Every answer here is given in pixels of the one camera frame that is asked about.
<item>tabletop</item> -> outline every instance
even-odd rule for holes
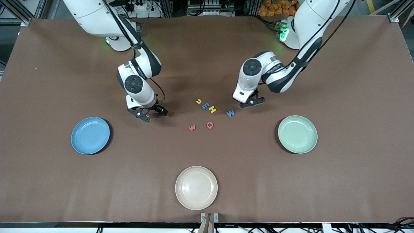
[[[386,16],[349,17],[289,90],[260,86],[266,102],[248,109],[231,97],[243,62],[273,51],[287,64],[297,53],[262,22],[148,19],[142,38],[161,60],[154,80],[169,111],[150,114],[149,124],[126,111],[116,79],[131,50],[114,51],[75,20],[33,19],[21,29],[0,82],[0,221],[199,221],[211,212],[225,222],[394,222],[414,215],[414,66]],[[278,123],[290,115],[316,126],[311,152],[291,154],[278,142]],[[110,143],[78,154],[71,132],[93,116],[109,123]],[[174,191],[180,172],[194,165],[210,169],[219,185],[201,211],[184,208]]]

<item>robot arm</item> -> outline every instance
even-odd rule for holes
[[[287,30],[294,33],[286,34],[295,37],[300,50],[292,62],[285,67],[273,52],[262,52],[245,61],[240,69],[239,79],[233,98],[238,100],[240,108],[251,107],[264,103],[258,98],[257,87],[260,78],[270,91],[285,92],[292,85],[298,74],[309,64],[322,45],[322,35],[329,23],[348,4],[346,0],[306,0],[296,12]]]
[[[129,48],[138,50],[140,55],[118,66],[116,73],[119,84],[127,92],[128,111],[137,118],[150,122],[147,113],[155,110],[162,115],[167,110],[161,107],[157,97],[147,83],[161,71],[161,62],[147,47],[131,21],[118,16],[116,10],[105,0],[64,0],[67,8],[78,24],[89,34],[106,37],[108,43],[117,51]]]

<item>floor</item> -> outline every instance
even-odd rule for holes
[[[378,9],[389,2],[389,0],[372,0],[375,9]],[[25,0],[23,3],[31,9],[33,5],[36,5],[39,0]],[[355,5],[350,13],[350,15],[368,15],[370,10],[367,4],[368,1],[356,0]],[[55,19],[71,19],[73,18],[67,7],[65,6],[62,0],[56,0],[57,8],[50,9],[49,14],[50,18]],[[395,6],[391,6],[387,10],[381,12],[381,14],[389,13]],[[348,8],[345,8],[340,15],[344,15],[348,11]],[[0,15],[1,18],[4,16],[8,17],[6,13]],[[9,60],[10,54],[12,52],[14,43],[16,42],[17,33],[19,32],[20,27],[0,27],[0,61],[7,62]],[[411,54],[414,54],[414,25],[407,23],[407,25],[402,29],[403,36],[407,43],[407,47]]]

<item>metal post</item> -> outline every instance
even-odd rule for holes
[[[0,0],[0,3],[21,21],[20,26],[27,27],[34,15],[18,0]]]
[[[404,13],[411,5],[413,5],[414,0],[403,0],[400,4],[388,14],[388,19],[391,23],[399,22],[398,17]]]

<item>gray floor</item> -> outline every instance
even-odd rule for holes
[[[51,14],[50,18],[55,19],[72,19],[73,16],[65,6],[62,0],[56,0],[58,3],[58,7],[53,10],[50,9]],[[373,4],[375,9],[379,9],[380,7],[387,4],[389,0],[373,0]],[[393,8],[397,5],[391,6],[390,8],[381,12],[381,14],[389,13]],[[340,15],[345,15],[348,11],[348,7],[344,9],[344,11]],[[366,1],[356,0],[355,5],[349,15],[368,15],[370,14],[368,5]],[[14,43],[17,38],[17,33],[19,32],[20,27],[0,27],[0,60],[7,62],[9,60],[10,54],[12,52]],[[408,23],[403,29],[402,33],[404,35],[405,41],[407,43],[407,47],[411,54],[414,54],[414,25]]]

